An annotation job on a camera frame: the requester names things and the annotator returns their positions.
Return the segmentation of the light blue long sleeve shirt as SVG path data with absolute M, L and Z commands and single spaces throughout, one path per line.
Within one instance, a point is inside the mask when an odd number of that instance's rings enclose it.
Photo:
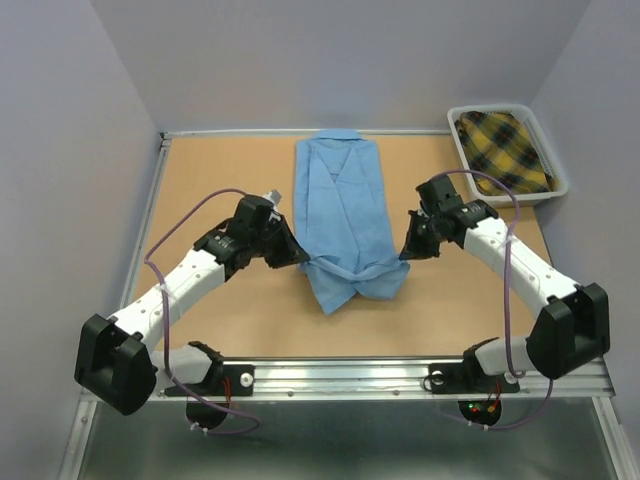
M 374 141 L 329 129 L 297 142 L 293 213 L 309 255 L 300 270 L 324 314 L 356 295 L 395 297 L 410 267 L 394 246 Z

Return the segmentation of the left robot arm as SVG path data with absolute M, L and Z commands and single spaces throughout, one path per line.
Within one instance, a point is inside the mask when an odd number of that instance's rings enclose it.
M 155 348 L 191 307 L 253 259 L 263 259 L 272 269 L 308 260 L 279 212 L 279 202 L 275 190 L 243 196 L 233 216 L 198 239 L 145 294 L 109 317 L 90 317 L 81 329 L 76 382 L 123 415 L 172 385 L 168 369 L 184 368 L 186 384 L 202 394 L 223 394 L 233 384 L 247 389 L 245 379 L 225 374 L 222 355 L 202 342 L 192 341 L 162 357 Z

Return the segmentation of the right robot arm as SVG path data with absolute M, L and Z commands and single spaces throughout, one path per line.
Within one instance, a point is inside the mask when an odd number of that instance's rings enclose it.
M 516 294 L 535 319 L 527 336 L 514 337 L 506 327 L 502 337 L 467 349 L 460 366 L 466 387 L 482 390 L 498 375 L 529 371 L 557 380 L 609 352 L 609 298 L 601 286 L 560 273 L 489 204 L 464 202 L 447 175 L 416 191 L 420 207 L 409 213 L 401 259 L 436 258 L 442 243 L 454 243 L 498 274 L 503 298 Z

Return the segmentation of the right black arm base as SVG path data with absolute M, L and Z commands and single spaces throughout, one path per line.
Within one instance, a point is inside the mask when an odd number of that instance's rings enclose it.
M 438 362 L 428 366 L 422 387 L 434 395 L 518 393 L 518 382 L 509 383 L 503 375 L 490 376 L 480 367 L 464 362 Z

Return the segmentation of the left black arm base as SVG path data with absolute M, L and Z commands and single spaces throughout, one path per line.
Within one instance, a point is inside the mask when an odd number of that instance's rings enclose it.
M 186 375 L 178 379 L 194 393 L 203 397 L 250 397 L 253 395 L 255 366 L 249 363 L 213 363 L 204 374 L 188 380 Z

